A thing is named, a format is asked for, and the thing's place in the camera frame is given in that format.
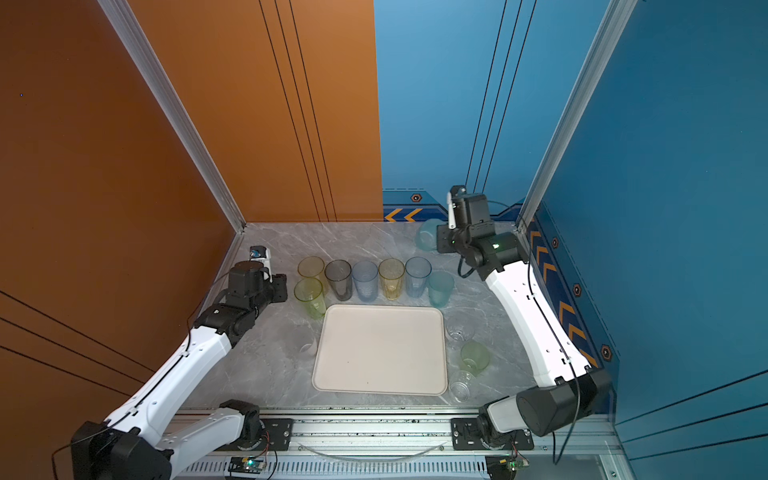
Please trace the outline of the clear textured cup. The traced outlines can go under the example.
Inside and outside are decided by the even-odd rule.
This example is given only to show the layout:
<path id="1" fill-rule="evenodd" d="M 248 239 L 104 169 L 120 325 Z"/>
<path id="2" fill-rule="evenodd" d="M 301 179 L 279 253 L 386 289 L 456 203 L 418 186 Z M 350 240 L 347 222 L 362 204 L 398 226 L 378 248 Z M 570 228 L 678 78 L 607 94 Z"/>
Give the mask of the clear textured cup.
<path id="1" fill-rule="evenodd" d="M 299 358 L 310 359 L 316 356 L 318 343 L 313 332 L 301 332 L 296 340 L 296 345 Z"/>

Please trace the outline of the teal textured cup front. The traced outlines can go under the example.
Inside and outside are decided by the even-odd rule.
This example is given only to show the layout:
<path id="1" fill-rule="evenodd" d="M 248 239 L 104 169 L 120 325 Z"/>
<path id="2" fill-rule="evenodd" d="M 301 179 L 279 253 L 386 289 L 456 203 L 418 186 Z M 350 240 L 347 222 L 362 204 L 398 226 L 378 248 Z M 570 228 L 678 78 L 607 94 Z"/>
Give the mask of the teal textured cup front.
<path id="1" fill-rule="evenodd" d="M 444 308 L 450 300 L 455 281 L 453 276 L 445 271 L 434 271 L 428 279 L 428 295 L 434 308 Z"/>

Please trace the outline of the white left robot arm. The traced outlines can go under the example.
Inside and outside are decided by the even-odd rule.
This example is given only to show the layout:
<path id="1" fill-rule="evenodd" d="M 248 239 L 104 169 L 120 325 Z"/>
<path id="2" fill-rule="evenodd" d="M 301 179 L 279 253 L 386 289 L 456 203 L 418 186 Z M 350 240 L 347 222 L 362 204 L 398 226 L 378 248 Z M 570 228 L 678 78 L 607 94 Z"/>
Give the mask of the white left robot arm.
<path id="1" fill-rule="evenodd" d="M 286 301 L 287 278 L 264 246 L 228 272 L 227 286 L 193 322 L 165 364 L 100 422 L 86 422 L 69 448 L 76 479 L 173 479 L 214 450 L 248 450 L 267 438 L 258 406 L 227 400 L 177 433 L 166 429 L 208 372 L 227 356 L 271 304 Z"/>

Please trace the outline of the clear faceted cup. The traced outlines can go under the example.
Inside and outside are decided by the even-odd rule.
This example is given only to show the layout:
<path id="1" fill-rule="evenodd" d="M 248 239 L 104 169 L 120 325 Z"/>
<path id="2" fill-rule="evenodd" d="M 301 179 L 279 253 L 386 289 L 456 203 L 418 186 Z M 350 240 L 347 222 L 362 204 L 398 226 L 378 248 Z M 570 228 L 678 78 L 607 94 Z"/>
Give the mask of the clear faceted cup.
<path id="1" fill-rule="evenodd" d="M 475 336 L 475 328 L 464 322 L 448 322 L 445 324 L 445 336 L 449 342 L 463 344 Z"/>

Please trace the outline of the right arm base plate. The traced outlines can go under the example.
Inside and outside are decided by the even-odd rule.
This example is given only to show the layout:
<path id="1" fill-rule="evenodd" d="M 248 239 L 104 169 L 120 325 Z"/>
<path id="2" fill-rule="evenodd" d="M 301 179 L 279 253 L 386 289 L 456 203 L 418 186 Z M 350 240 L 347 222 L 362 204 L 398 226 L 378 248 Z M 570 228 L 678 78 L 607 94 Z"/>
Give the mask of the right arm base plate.
<path id="1" fill-rule="evenodd" d="M 480 417 L 457 417 L 450 420 L 451 440 L 457 451 L 496 450 L 532 451 L 535 447 L 526 429 L 500 433 Z"/>

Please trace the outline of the teal textured cup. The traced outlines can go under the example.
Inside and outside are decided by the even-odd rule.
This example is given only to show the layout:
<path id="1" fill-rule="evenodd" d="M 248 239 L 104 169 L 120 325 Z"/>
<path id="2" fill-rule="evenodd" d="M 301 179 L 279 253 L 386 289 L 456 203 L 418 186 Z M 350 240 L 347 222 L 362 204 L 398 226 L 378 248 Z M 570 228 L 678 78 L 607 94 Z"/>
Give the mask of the teal textured cup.
<path id="1" fill-rule="evenodd" d="M 414 239 L 416 247 L 422 251 L 431 252 L 437 250 L 438 228 L 445 225 L 441 219 L 432 218 L 423 222 Z"/>
<path id="2" fill-rule="evenodd" d="M 453 276 L 445 271 L 434 271 L 428 279 L 428 295 L 434 308 L 444 308 L 450 300 L 455 281 Z"/>

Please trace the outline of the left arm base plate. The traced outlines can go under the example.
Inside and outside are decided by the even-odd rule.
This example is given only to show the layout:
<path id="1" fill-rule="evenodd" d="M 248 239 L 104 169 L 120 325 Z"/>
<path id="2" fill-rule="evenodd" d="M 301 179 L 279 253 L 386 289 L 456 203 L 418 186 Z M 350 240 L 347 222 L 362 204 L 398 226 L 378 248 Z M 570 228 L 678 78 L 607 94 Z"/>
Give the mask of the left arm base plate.
<path id="1" fill-rule="evenodd" d="M 257 434 L 251 440 L 236 440 L 216 449 L 217 452 L 262 452 L 288 451 L 292 439 L 294 420 L 292 418 L 262 418 Z"/>

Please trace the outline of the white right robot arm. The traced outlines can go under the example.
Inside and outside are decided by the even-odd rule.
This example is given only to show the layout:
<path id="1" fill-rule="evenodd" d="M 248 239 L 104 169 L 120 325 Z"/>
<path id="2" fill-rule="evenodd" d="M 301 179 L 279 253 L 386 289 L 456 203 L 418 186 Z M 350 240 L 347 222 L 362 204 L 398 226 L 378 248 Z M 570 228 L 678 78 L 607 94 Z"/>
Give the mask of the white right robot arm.
<path id="1" fill-rule="evenodd" d="M 497 232 L 486 196 L 455 185 L 446 200 L 448 220 L 437 228 L 437 249 L 459 254 L 500 301 L 536 382 L 481 408 L 482 440 L 498 448 L 515 433 L 545 437 L 573 428 L 604 403 L 612 388 L 610 374 L 593 366 L 568 338 L 537 282 L 531 247 L 515 233 Z"/>

